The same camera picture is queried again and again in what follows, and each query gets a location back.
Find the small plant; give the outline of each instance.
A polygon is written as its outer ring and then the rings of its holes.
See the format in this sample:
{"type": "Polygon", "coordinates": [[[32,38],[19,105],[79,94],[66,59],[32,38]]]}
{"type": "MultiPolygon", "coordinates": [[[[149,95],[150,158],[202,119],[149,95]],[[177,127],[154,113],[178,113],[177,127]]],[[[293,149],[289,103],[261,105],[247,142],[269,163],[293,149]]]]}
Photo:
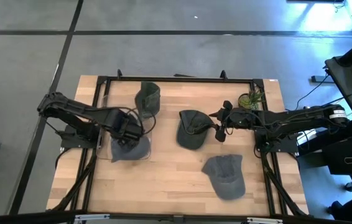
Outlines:
{"type": "Polygon", "coordinates": [[[257,103],[261,103],[262,96],[264,93],[258,91],[249,91],[249,93],[244,93],[238,98],[238,106],[250,110],[257,110],[257,103]]]}

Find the wooden table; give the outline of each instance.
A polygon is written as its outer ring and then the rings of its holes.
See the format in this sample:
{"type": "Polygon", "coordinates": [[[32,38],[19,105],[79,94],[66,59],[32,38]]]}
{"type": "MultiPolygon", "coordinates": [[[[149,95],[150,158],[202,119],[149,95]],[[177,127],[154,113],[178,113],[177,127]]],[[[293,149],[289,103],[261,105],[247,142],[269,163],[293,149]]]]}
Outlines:
{"type": "MultiPolygon", "coordinates": [[[[75,99],[91,105],[97,76],[81,76],[75,99]]],[[[218,111],[224,100],[237,105],[238,96],[249,91],[243,83],[180,83],[156,82],[161,89],[160,112],[157,125],[149,134],[151,155],[140,161],[112,163],[104,136],[98,153],[88,211],[106,213],[151,213],[186,215],[260,215],[268,216],[267,196],[261,160],[253,153],[252,131],[234,130],[224,143],[215,139],[210,130],[204,145],[197,151],[180,147],[176,142],[181,110],[199,110],[206,114],[218,111]],[[237,200],[219,199],[207,175],[201,168],[209,157],[220,154],[243,155],[242,172],[246,194],[237,200]]],[[[284,111],[277,80],[264,80],[267,105],[271,111],[284,111]]],[[[108,106],[135,108],[134,97],[140,82],[112,81],[108,106]]],[[[99,107],[103,102],[103,92],[99,107]]],[[[144,123],[146,129],[152,121],[144,123]]],[[[278,153],[282,184],[291,198],[304,212],[305,195],[296,161],[288,154],[278,153]]],[[[81,149],[71,149],[58,162],[47,208],[56,206],[74,184],[81,157],[81,149]]],[[[81,187],[77,208],[81,208],[81,187]]],[[[277,190],[273,186],[276,211],[280,213],[277,190]]]]}

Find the potted plant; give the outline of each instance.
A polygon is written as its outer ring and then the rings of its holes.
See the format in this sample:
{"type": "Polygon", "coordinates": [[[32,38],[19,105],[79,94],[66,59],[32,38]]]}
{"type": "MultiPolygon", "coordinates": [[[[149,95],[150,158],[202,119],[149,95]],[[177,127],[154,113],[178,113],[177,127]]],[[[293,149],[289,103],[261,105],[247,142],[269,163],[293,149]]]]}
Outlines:
{"type": "Polygon", "coordinates": [[[238,98],[238,106],[249,110],[257,110],[257,103],[261,103],[264,93],[258,91],[249,91],[238,98]]]}

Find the gray floor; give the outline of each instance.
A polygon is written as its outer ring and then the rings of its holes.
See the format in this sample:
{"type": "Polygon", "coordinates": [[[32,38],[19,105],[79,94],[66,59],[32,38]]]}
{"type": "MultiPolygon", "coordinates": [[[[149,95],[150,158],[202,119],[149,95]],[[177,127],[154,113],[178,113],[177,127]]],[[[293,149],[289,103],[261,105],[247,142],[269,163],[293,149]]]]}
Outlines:
{"type": "MultiPolygon", "coordinates": [[[[76,2],[0,0],[0,29],[67,30],[76,2]]],[[[330,3],[284,0],[90,0],[82,7],[76,29],[346,31],[352,30],[351,16],[352,0],[338,12],[330,3]]],[[[50,86],[64,40],[0,36],[0,214],[6,212],[38,119],[36,107],[50,86]]],[[[229,77],[279,79],[285,107],[294,109],[315,86],[308,79],[323,75],[324,60],[351,47],[352,37],[74,36],[58,91],[72,98],[80,75],[113,75],[118,68],[125,75],[198,77],[217,77],[224,69],[229,77]]],[[[300,104],[321,105],[338,97],[337,87],[327,84],[300,104]]],[[[47,128],[21,212],[45,209],[59,144],[47,128]]],[[[324,207],[352,198],[352,193],[340,190],[348,177],[330,175],[327,168],[304,169],[301,176],[309,211],[316,217],[331,218],[324,207]]]]}

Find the wooden tabletop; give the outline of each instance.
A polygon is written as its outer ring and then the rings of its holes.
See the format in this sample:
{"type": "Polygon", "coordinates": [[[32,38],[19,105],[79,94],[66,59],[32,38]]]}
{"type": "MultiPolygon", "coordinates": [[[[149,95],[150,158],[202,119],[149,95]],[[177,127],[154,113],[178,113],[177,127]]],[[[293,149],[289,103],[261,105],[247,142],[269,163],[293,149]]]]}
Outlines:
{"type": "MultiPolygon", "coordinates": [[[[81,76],[75,99],[88,105],[93,101],[97,76],[81,76]]],[[[109,134],[104,135],[98,151],[92,184],[90,212],[188,214],[188,215],[269,215],[261,160],[253,154],[252,131],[234,130],[224,143],[210,130],[204,145],[197,151],[180,147],[176,132],[181,110],[198,110],[206,114],[218,111],[224,100],[237,106],[238,96],[249,91],[243,83],[156,82],[161,89],[157,124],[148,134],[151,154],[139,161],[111,162],[109,134]],[[241,154],[246,193],[232,201],[219,199],[201,168],[210,157],[241,154]]],[[[264,80],[267,105],[271,111],[284,111],[279,83],[264,80]]],[[[112,81],[108,106],[135,108],[134,97],[140,82],[112,81]]],[[[99,107],[103,103],[100,94],[99,107]]],[[[146,129],[152,121],[144,122],[146,129]]],[[[278,153],[282,184],[291,198],[307,211],[299,169],[288,154],[278,153]]],[[[47,208],[56,206],[75,182],[81,149],[71,149],[58,162],[47,208]]],[[[273,187],[276,211],[280,213],[277,190],[273,187]]],[[[81,208],[85,185],[81,187],[78,208],[81,208]]]]}

